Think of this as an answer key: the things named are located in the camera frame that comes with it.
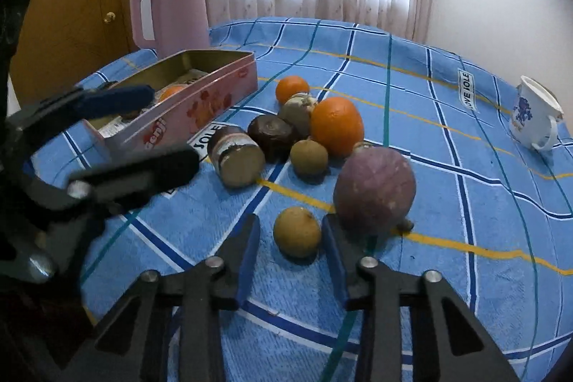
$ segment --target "mandarin orange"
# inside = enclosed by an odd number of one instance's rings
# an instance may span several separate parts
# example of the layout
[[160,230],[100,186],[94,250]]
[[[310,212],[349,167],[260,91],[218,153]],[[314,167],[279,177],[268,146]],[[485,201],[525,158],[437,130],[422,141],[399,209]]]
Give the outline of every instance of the mandarin orange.
[[277,88],[274,91],[274,95],[277,97],[277,101],[279,101],[280,104],[285,104],[293,94],[298,92],[310,92],[310,86],[304,78],[291,75],[290,77],[285,77],[279,81]]
[[319,102],[310,116],[310,136],[331,156],[346,157],[364,140],[364,124],[356,106],[343,97]]
[[165,91],[161,93],[158,102],[165,101],[168,97],[173,96],[176,92],[184,90],[186,87],[187,87],[186,84],[173,84],[172,86],[165,89]]

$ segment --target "tag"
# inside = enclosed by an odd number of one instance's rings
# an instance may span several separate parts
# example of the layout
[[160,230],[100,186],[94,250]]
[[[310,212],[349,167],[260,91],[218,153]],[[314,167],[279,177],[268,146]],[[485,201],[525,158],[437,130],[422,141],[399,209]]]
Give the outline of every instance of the tag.
[[219,128],[229,126],[227,122],[211,122],[207,127],[195,134],[187,143],[199,153],[199,159],[207,157],[207,143]]
[[475,82],[470,72],[458,69],[459,100],[468,109],[477,112]]
[[128,125],[129,123],[122,122],[121,117],[116,117],[110,123],[105,124],[100,128],[100,135],[104,138],[109,138],[114,136],[116,133],[119,133],[119,131],[123,130]]

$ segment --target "open tin box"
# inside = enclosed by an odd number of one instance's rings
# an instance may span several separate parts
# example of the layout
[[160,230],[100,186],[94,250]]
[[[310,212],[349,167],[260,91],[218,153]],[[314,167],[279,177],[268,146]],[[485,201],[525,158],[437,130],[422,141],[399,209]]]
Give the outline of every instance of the open tin box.
[[[84,121],[111,157],[190,140],[210,121],[256,91],[257,65],[252,52],[182,51],[111,87],[134,84],[148,84],[156,91],[150,108],[132,120],[108,116]],[[159,101],[176,84],[184,87]]]

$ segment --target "mug handle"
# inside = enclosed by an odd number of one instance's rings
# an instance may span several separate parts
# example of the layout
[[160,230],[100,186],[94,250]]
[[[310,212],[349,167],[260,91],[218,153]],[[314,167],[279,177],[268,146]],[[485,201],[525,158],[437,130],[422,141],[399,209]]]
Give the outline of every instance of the mug handle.
[[140,48],[157,49],[157,38],[145,39],[143,37],[143,23],[141,21],[141,0],[130,0],[130,10],[131,10],[131,30],[134,35],[134,43]]
[[537,143],[531,144],[534,149],[537,149],[538,151],[548,151],[553,147],[555,143],[557,143],[557,122],[553,116],[547,116],[547,118],[549,119],[549,122],[551,122],[551,132],[549,133],[549,139],[543,146],[540,146]]

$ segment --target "tablecloth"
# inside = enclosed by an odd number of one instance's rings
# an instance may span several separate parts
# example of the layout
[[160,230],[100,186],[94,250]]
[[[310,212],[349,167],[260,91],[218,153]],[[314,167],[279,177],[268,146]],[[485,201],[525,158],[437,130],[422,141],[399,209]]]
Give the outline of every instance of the tablecloth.
[[[549,153],[524,148],[508,131],[514,87],[456,54],[380,29],[259,18],[217,26],[210,36],[214,47],[253,51],[259,74],[259,90],[218,121],[246,128],[260,114],[277,113],[276,82],[300,75],[318,100],[351,99],[366,139],[410,160],[418,188],[409,215],[414,230],[392,238],[375,256],[411,274],[440,270],[522,380],[540,381],[573,334],[573,139],[565,125]],[[80,85],[125,78],[156,60],[144,49]],[[475,113],[460,101],[460,70],[474,77]],[[71,171],[103,160],[82,124],[35,155],[39,175],[58,186]],[[345,312],[334,298],[324,254],[309,266],[289,262],[273,243],[272,227],[292,205],[320,220],[332,207],[339,170],[332,166],[322,184],[309,185],[290,163],[268,165],[260,183],[231,193],[203,162],[188,186],[108,222],[84,266],[87,307],[100,318],[143,270],[168,274],[201,261],[254,212],[262,232],[251,295],[238,312],[221,316],[227,380],[318,381]],[[360,316],[332,380],[352,380],[359,329]],[[403,380],[411,380],[406,325],[402,363]]]

